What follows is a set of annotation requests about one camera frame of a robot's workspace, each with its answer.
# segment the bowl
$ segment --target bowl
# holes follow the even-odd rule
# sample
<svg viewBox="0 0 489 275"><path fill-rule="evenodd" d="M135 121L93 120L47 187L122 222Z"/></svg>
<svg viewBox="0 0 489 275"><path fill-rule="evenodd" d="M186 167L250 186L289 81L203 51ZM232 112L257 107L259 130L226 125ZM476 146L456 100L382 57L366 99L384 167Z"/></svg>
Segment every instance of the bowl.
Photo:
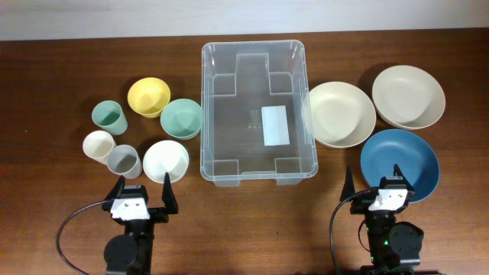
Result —
<svg viewBox="0 0 489 275"><path fill-rule="evenodd" d="M405 130L428 127L445 111L445 94L436 79L413 66L393 66L374 81L372 98L379 116Z"/></svg>
<svg viewBox="0 0 489 275"><path fill-rule="evenodd" d="M189 167L189 153L176 141L159 141L151 146L143 159L143 170L150 180L164 183L165 173L175 183L185 175Z"/></svg>
<svg viewBox="0 0 489 275"><path fill-rule="evenodd" d="M200 132L202 108L190 99L173 100L161 113L160 123L166 133L174 138L193 138Z"/></svg>
<svg viewBox="0 0 489 275"><path fill-rule="evenodd" d="M334 148L365 141L375 127L375 107L356 86L345 82L323 83L309 93L314 138Z"/></svg>
<svg viewBox="0 0 489 275"><path fill-rule="evenodd" d="M360 156L361 171L370 187L379 186L383 176L393 176L397 164L415 190L411 202L429 197L438 186L440 166L435 151L417 135L390 129L374 134Z"/></svg>
<svg viewBox="0 0 489 275"><path fill-rule="evenodd" d="M131 109L146 118L156 118L170 101L170 88L161 79L139 79L129 89L128 102Z"/></svg>

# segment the white label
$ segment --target white label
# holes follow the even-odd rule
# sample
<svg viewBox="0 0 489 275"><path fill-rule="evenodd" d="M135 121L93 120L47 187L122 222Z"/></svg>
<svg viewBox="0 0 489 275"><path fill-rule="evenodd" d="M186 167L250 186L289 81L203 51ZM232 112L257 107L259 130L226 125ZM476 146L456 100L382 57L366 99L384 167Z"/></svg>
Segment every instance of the white label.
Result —
<svg viewBox="0 0 489 275"><path fill-rule="evenodd" d="M138 189L141 188L141 186L124 186L124 189Z"/></svg>
<svg viewBox="0 0 489 275"><path fill-rule="evenodd" d="M265 146L289 145L285 106L261 107Z"/></svg>

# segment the white bowl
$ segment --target white bowl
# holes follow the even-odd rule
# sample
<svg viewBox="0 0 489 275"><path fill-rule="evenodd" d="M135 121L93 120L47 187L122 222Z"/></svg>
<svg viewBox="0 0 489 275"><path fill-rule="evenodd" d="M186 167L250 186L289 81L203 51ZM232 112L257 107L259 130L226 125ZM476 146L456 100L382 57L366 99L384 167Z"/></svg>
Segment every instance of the white bowl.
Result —
<svg viewBox="0 0 489 275"><path fill-rule="evenodd" d="M345 82L323 83L309 93L314 138L334 148L365 141L375 127L375 107L356 86Z"/></svg>
<svg viewBox="0 0 489 275"><path fill-rule="evenodd" d="M164 183L165 173L171 183L180 180L189 167L189 153L182 144L175 141L159 141L151 146L143 159L143 169L147 177L156 183Z"/></svg>
<svg viewBox="0 0 489 275"><path fill-rule="evenodd" d="M405 130L428 127L445 111L445 94L436 79L413 66L393 66L374 81L372 97L388 124Z"/></svg>

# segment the wooden table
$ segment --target wooden table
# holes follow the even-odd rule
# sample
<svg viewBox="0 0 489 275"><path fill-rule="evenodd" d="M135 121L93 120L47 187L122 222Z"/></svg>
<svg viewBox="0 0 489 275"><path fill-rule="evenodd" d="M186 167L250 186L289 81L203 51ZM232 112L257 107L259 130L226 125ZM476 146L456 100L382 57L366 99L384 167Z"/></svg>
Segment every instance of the wooden table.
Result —
<svg viewBox="0 0 489 275"><path fill-rule="evenodd" d="M398 216L425 232L420 269L450 274L489 270L489 30L367 31L226 37L151 37L2 42L0 44L0 273L74 273L56 253L54 237L78 208L104 198L117 180L82 152L97 129L96 103L121 103L128 130L115 137L140 156L172 139L158 119L132 112L126 96L136 79L156 76L172 98L200 102L201 49L210 41L298 39L306 46L309 87L327 81L371 91L376 75L396 64L432 74L446 95L442 119L416 134L438 155L442 175L426 201ZM389 128L378 120L375 131ZM173 185L179 215L155 228L154 274L329 273L328 226L346 165L357 189L366 188L362 146L318 144L319 172L297 186L244 181L221 189L199 172L199 136L181 141L188 173ZM162 185L145 175L149 206L162 206ZM335 221L335 247L345 269L370 263L358 243L363 218L344 207ZM89 273L103 273L103 250L123 227L92 209L65 227L67 257Z"/></svg>

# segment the black cable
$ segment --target black cable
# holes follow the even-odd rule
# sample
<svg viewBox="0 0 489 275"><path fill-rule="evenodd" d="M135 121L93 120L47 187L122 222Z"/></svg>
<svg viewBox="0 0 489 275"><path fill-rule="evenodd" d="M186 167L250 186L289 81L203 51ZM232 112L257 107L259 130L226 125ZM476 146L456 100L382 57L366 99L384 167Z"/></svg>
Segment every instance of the black cable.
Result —
<svg viewBox="0 0 489 275"><path fill-rule="evenodd" d="M363 248L365 248L366 251L370 252L370 250L368 250L365 246L364 246L364 243L361 242L361 238L360 238L360 232L361 232L361 227L364 226L365 224L365 220L361 221L360 223L360 226L358 226L358 240L360 241L360 244Z"/></svg>
<svg viewBox="0 0 489 275"><path fill-rule="evenodd" d="M61 251L61 247L60 247L60 236L61 236L61 232L63 231L63 228L64 226L70 221L71 218L73 218L74 216L78 215L79 213L89 209L89 208L92 208L93 206L96 206L96 205L101 205L102 203L104 202L108 202L108 201L100 201L100 202L95 202L95 203L92 203L91 205L87 205L85 207L82 207L81 209L79 209L78 211L74 212L73 214L71 214L68 218L66 218L66 220L64 220L64 222L61 224L60 226L60 229L58 229L58 233L56 234L56 249L58 250L58 254L60 255L61 259L64 260L64 262L69 265L71 268L73 268L74 270L76 270L78 273L80 274L83 274L83 275L89 275L87 272L79 269L78 267L76 267L74 264L71 264L71 262L66 259L66 257L64 256L63 252Z"/></svg>
<svg viewBox="0 0 489 275"><path fill-rule="evenodd" d="M338 260L336 260L336 254L335 254L335 248L333 247L333 222L335 221L335 216L336 216L336 212L346 203L346 202L349 202L351 200L353 200L354 198L356 198L357 196L359 195L363 195L363 194L366 194L366 193L370 193L372 192L374 189L366 189L366 190L362 190L360 192L357 192L355 193L354 195L352 196L349 196L348 198L344 199L342 202L340 202L338 204L338 206L336 206L335 208L335 211L333 211L333 215L331 216L331 221L329 222L329 247L331 248L331 257L333 258L333 264L335 265L335 271L336 271L336 275L342 275L342 273L340 272L339 268L338 268Z"/></svg>

